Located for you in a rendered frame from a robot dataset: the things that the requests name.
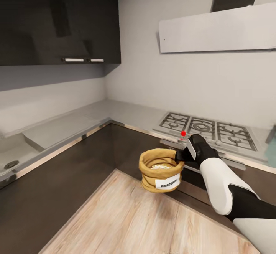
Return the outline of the popcorn bag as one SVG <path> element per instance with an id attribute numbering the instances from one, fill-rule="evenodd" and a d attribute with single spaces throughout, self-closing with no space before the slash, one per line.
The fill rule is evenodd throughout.
<path id="1" fill-rule="evenodd" d="M 175 190 L 182 179 L 185 161 L 175 161 L 177 151 L 156 148 L 143 152 L 139 159 L 142 186 L 152 193 L 167 193 Z M 154 167 L 166 168 L 154 168 Z"/>

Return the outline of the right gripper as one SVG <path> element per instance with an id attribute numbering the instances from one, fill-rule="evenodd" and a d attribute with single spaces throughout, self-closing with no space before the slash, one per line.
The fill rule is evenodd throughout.
<path id="1" fill-rule="evenodd" d="M 177 151 L 176 154 L 175 154 L 175 161 L 185 161 L 185 162 L 194 162 L 194 159 L 193 157 L 187 155 L 185 153 L 185 150 L 183 151 Z"/>

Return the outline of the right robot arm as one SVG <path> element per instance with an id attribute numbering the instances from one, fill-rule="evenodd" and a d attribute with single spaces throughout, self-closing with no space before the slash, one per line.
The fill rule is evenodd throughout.
<path id="1" fill-rule="evenodd" d="M 260 200 L 203 136 L 192 135 L 183 148 L 175 161 L 198 163 L 214 210 L 230 219 L 260 254 L 276 254 L 276 206 Z"/>

